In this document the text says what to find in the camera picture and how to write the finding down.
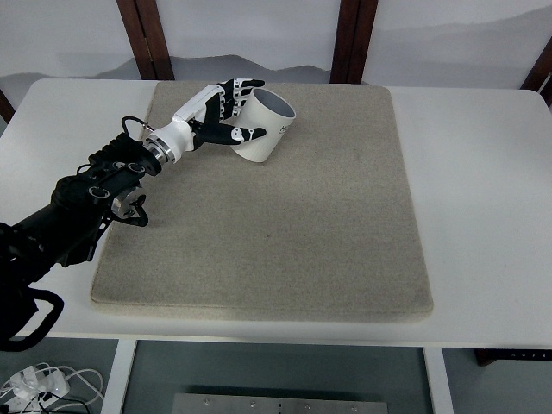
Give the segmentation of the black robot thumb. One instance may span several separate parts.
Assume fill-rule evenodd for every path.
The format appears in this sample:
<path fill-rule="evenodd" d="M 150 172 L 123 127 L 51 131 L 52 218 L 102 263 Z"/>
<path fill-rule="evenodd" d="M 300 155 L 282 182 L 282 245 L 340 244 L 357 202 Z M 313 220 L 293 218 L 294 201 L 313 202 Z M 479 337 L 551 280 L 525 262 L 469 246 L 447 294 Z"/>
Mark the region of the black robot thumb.
<path fill-rule="evenodd" d="M 223 123 L 195 123 L 191 131 L 199 143 L 212 143 L 224 146 L 236 146 L 264 137 L 264 128 L 240 128 Z"/>

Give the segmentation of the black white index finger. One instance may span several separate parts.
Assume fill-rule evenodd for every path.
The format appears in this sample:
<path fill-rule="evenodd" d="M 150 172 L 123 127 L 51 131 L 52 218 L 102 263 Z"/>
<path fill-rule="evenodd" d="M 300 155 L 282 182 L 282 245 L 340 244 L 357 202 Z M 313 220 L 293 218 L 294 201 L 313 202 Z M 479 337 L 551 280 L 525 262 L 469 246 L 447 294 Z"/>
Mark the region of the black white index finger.
<path fill-rule="evenodd" d="M 254 78 L 232 78 L 222 82 L 220 86 L 225 92 L 250 92 L 254 88 L 260 88 L 265 85 L 264 80 Z"/>

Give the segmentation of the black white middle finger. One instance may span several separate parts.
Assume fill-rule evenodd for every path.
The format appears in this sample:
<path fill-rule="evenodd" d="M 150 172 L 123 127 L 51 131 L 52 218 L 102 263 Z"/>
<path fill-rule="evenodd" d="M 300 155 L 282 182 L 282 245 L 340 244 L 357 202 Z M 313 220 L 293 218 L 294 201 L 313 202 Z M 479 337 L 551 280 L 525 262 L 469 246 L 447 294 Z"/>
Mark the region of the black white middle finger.
<path fill-rule="evenodd" d="M 219 92 L 219 99 L 221 101 L 246 101 L 253 88 L 230 88 L 223 89 Z"/>

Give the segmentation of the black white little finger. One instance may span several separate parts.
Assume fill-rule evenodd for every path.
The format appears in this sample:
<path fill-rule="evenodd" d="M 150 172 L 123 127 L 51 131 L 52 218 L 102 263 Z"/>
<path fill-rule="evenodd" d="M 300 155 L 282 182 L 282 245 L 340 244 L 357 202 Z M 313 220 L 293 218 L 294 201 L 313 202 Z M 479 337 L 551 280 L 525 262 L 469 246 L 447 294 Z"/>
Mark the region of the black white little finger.
<path fill-rule="evenodd" d="M 216 116 L 218 121 L 226 121 L 230 118 L 235 118 L 242 112 L 242 107 L 221 108 L 219 114 Z"/>

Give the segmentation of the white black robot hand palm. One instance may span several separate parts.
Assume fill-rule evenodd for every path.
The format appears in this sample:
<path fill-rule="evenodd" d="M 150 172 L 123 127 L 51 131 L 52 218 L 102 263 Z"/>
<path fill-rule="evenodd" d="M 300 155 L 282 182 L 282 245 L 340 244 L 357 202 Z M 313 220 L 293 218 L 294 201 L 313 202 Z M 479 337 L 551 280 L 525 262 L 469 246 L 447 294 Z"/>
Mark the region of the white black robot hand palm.
<path fill-rule="evenodd" d="M 149 134 L 146 149 L 160 164 L 176 163 L 183 153 L 197 149 L 199 127 L 219 123 L 223 119 L 223 95 L 220 85 L 205 86 L 174 113 L 169 124 Z"/>

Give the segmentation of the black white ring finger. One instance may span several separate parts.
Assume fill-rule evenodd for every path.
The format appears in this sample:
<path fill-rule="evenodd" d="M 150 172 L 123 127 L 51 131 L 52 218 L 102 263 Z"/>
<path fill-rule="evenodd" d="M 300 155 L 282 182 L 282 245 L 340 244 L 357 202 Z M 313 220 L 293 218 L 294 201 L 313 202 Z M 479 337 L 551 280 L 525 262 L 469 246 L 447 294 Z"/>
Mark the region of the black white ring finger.
<path fill-rule="evenodd" d="M 219 99 L 219 110 L 241 110 L 246 102 L 248 97 L 220 97 Z"/>

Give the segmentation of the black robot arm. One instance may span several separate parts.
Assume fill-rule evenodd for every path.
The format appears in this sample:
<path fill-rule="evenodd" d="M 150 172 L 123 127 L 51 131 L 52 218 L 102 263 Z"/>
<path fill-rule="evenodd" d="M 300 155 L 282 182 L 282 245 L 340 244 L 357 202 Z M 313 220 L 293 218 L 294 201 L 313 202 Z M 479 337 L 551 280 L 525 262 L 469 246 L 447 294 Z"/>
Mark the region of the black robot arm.
<path fill-rule="evenodd" d="M 68 267 L 91 260 L 97 241 L 113 221 L 137 227 L 148 223 L 141 179 L 204 143 L 248 143 L 263 128 L 233 127 L 252 91 L 264 81 L 233 78 L 207 85 L 176 111 L 171 122 L 136 141 L 124 130 L 72 176 L 60 179 L 50 203 L 21 222 L 1 226 L 1 298 L 31 301 L 31 284 L 55 264 Z"/>

